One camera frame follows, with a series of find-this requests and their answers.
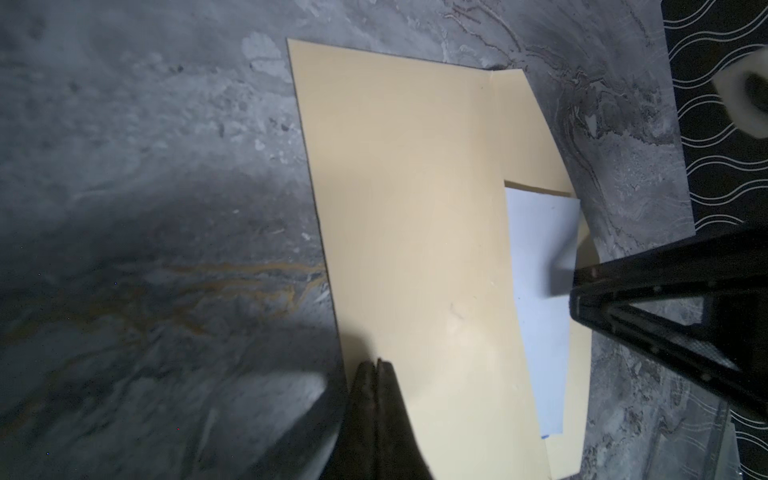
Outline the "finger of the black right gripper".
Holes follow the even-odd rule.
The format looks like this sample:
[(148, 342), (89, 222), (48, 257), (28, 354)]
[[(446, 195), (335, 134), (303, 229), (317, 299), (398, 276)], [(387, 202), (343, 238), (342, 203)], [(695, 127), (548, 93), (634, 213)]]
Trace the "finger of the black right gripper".
[(572, 312), (684, 297), (767, 290), (767, 227), (695, 236), (574, 272)]
[(767, 418), (767, 379), (747, 372), (715, 352), (708, 340), (692, 335), (694, 327), (676, 323), (632, 305), (569, 301), (573, 319), (631, 350), (665, 366), (705, 390)]

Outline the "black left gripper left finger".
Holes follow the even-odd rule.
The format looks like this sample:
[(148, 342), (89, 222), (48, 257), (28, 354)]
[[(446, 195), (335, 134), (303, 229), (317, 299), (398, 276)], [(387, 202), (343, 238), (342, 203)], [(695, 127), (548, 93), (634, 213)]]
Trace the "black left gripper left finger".
[(354, 375), (344, 416), (321, 479), (376, 477), (376, 366), (362, 362)]

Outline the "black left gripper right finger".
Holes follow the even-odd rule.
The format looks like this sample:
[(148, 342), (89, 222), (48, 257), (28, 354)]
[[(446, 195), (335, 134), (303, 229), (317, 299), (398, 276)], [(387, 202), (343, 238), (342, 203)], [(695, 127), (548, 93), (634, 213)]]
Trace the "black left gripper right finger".
[(391, 362), (376, 364), (376, 479), (431, 479)]

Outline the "blue floral letter paper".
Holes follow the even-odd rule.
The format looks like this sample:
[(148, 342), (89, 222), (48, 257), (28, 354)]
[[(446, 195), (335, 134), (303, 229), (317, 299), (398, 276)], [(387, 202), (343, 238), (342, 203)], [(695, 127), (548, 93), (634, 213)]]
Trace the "blue floral letter paper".
[(505, 197), (514, 304), (539, 435), (547, 438), (564, 429), (580, 201), (516, 188)]

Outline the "tan kraft envelope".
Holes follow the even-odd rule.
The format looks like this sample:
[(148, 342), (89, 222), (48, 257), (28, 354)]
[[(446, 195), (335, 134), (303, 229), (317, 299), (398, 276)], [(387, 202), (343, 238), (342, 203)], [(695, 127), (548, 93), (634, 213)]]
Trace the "tan kraft envelope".
[(581, 470), (592, 334), (567, 311), (561, 432), (535, 413), (507, 188), (574, 198), (521, 69), (481, 70), (290, 40), (288, 50), (346, 372), (390, 361), (436, 479), (563, 479)]

